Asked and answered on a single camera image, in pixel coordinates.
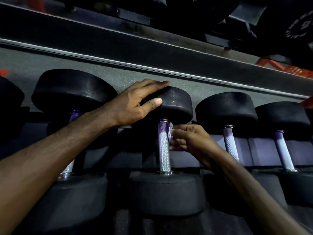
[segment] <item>person's right arm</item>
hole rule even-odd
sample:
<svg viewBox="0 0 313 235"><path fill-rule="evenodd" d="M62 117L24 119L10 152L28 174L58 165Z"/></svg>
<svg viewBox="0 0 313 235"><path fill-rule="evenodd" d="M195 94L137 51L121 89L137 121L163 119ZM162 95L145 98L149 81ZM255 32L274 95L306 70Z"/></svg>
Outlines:
<svg viewBox="0 0 313 235"><path fill-rule="evenodd" d="M177 125L171 134L170 150L190 152L205 167L224 177L248 205L264 234L309 234L200 125Z"/></svg>

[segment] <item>person's left hand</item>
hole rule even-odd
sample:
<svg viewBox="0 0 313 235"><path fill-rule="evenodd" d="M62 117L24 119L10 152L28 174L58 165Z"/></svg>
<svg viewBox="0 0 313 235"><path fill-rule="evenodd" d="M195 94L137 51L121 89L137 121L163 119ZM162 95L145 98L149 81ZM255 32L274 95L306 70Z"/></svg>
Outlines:
<svg viewBox="0 0 313 235"><path fill-rule="evenodd" d="M112 126L133 124L162 104L161 98L155 98L140 106L141 100L169 85L169 81L159 82L150 79L135 82L101 108L106 111Z"/></svg>

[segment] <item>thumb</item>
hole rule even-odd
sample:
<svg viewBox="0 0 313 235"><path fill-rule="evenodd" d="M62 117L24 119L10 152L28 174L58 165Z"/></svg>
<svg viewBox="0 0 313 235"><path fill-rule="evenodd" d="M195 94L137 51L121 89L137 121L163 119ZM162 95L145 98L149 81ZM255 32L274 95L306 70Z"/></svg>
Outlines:
<svg viewBox="0 0 313 235"><path fill-rule="evenodd" d="M162 104L161 98L154 98L152 100L147 101L144 103L140 108L143 110L145 116L155 108L158 108Z"/></svg>
<svg viewBox="0 0 313 235"><path fill-rule="evenodd" d="M171 135L172 135L172 139L180 138L180 139L185 139L187 141L187 139L190 137L190 134L192 133L193 132L185 131L182 129L173 129L171 132Z"/></svg>

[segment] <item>person's left arm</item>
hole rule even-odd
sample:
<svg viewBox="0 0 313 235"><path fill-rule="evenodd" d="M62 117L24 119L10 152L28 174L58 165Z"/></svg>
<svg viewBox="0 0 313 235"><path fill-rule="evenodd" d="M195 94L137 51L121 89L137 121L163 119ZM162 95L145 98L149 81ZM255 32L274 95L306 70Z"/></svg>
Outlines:
<svg viewBox="0 0 313 235"><path fill-rule="evenodd" d="M136 82L104 106L0 161L0 235L11 234L66 166L112 127L132 124L161 105L140 102L170 82Z"/></svg>

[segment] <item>dumbbell rack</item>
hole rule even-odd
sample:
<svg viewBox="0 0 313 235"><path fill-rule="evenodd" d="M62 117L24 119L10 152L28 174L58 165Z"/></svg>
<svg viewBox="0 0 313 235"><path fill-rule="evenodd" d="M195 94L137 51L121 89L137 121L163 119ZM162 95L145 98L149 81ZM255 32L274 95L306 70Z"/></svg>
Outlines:
<svg viewBox="0 0 313 235"><path fill-rule="evenodd" d="M248 92L258 105L281 100L300 102L313 94L313 82L310 79L214 56L209 54L209 44L127 21L119 20L115 26L108 29L108 26L96 26L90 20L84 20L85 23L81 20L78 22L75 15L68 20L6 4L0 4L0 16L7 20L6 23L0 23L0 62L3 64L1 67L9 69L12 74L8 78L26 92L32 92L34 84L44 71L66 67L89 71L103 77L118 91L136 80L147 77L170 79L174 86L188 90L194 107L206 96L229 89ZM114 17L104 18L117 21ZM38 28L38 20L47 25ZM121 29L124 24L131 26L131 30L128 29L131 33ZM15 26L16 31L12 31L11 26ZM94 34L83 36L82 33ZM37 111L30 103L30 96L26 95L24 104L30 106L31 111ZM0 158L19 150L17 147L13 148L15 142L23 142L20 146L25 147L45 137L46 126L46 122L39 119L26 123L18 138L1 145ZM31 130L36 136L25 140ZM131 129L119 130L125 133L123 136L126 139L132 137L132 134L128 133ZM140 160L136 159L135 162L123 161L123 165L116 164L121 158L129 158L130 155L138 158L135 153L115 155L116 160L112 158L107 162L108 167L105 169L108 180L111 181L107 194L108 213L104 215L105 231L111 232L109 234L125 228L139 234L141 231L138 229L141 227L147 229L147 234L152 234L155 227L161 231L166 227L177 234L205 234L204 231L212 229L210 224L215 224L216 234L223 234L227 229L225 223L230 229L237 226L238 234L250 232L242 217L238 217L238 222L234 223L232 215L214 209L181 221L143 219L137 214L132 214L127 210L127 198L124 197L125 178L138 171L157 171L158 168L156 165L143 165L142 155ZM185 159L186 162L180 162L175 171L191 170L199 173L201 167L194 166L190 169L187 164L191 159L187 156ZM110 221L118 224L118 228L114 228L114 222Z"/></svg>

